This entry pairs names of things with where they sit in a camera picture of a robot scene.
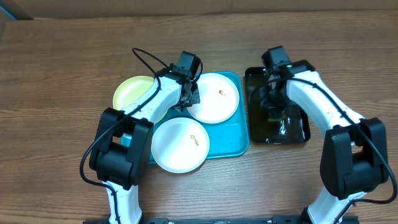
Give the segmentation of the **white plate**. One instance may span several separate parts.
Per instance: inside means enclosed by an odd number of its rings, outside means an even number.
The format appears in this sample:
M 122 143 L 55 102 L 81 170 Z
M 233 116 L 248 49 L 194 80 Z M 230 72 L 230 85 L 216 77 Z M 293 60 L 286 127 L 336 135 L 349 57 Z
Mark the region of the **white plate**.
M 190 118 L 172 118 L 161 124 L 152 138 L 155 162 L 172 173 L 186 173 L 200 167 L 210 151 L 206 129 Z
M 205 73 L 197 85 L 200 102 L 187 108 L 195 119 L 216 124 L 234 115 L 239 105 L 239 92 L 229 78 L 219 73 Z

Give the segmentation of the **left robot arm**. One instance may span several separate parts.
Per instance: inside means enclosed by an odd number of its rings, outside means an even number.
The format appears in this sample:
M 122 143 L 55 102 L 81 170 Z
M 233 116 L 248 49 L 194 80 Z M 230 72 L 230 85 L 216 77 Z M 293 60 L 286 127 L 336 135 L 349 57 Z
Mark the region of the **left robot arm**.
M 177 63 L 153 71 L 153 84 L 121 110 L 106 108 L 95 140 L 80 162 L 81 178 L 104 187 L 110 214 L 106 223 L 140 223 L 138 185 L 149 165 L 154 125 L 173 108 L 183 110 L 200 101 L 197 81 L 201 59 L 183 51 Z

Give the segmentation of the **green yellow sponge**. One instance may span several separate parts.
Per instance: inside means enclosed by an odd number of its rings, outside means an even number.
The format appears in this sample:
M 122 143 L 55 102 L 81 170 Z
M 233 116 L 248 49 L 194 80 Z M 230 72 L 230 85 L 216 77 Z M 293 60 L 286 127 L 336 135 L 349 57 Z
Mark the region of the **green yellow sponge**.
M 280 121 L 285 119 L 285 111 L 283 108 L 269 107 L 268 108 L 268 120 L 269 121 Z

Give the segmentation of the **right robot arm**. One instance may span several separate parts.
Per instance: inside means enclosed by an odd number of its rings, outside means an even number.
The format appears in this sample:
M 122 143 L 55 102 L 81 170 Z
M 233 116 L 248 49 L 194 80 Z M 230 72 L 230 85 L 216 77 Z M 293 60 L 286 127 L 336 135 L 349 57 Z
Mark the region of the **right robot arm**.
M 397 180 L 388 164 L 385 125 L 347 107 L 307 60 L 292 62 L 282 46 L 262 55 L 267 80 L 259 100 L 269 120 L 284 117 L 290 102 L 312 118 L 324 136 L 320 176 L 323 189 L 304 208 L 299 223 L 343 223 L 357 203 L 384 205 L 397 198 Z

